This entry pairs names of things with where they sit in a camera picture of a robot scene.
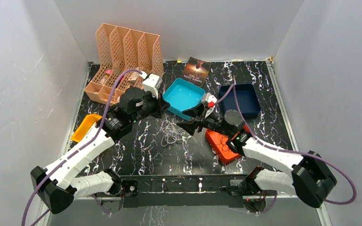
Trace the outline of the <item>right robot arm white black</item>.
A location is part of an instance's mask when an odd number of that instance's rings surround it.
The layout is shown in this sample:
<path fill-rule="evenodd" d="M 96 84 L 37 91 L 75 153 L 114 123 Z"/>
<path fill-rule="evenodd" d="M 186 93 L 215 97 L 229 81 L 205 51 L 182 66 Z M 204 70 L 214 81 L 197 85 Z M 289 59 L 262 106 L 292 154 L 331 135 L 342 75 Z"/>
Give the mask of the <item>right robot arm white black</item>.
<path fill-rule="evenodd" d="M 228 138 L 226 145 L 232 152 L 275 168 L 275 171 L 270 171 L 256 167 L 241 183 L 248 193 L 258 195 L 263 190 L 280 191 L 296 195 L 308 206 L 318 208 L 337 184 L 335 176 L 317 153 L 298 154 L 281 150 L 255 138 L 245 130 L 245 122 L 236 110 L 228 110 L 220 116 L 204 105 L 198 105 L 186 113 L 191 119 L 178 122 L 177 126 L 190 135 L 203 128 L 215 131 Z"/>

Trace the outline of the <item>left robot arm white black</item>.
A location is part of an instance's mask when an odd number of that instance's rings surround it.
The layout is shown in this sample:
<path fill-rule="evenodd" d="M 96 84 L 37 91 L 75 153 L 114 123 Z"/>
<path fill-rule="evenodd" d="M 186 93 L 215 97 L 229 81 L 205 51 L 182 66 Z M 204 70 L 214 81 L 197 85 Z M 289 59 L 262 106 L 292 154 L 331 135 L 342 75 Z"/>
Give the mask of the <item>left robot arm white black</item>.
<path fill-rule="evenodd" d="M 111 169 L 80 177 L 78 174 L 105 150 L 132 131 L 133 125 L 149 116 L 161 118 L 170 104 L 163 95 L 129 88 L 120 101 L 105 108 L 81 141 L 54 163 L 32 169 L 34 190 L 51 213 L 58 214 L 81 197 L 96 193 L 119 196 L 128 191 L 123 179 Z"/>

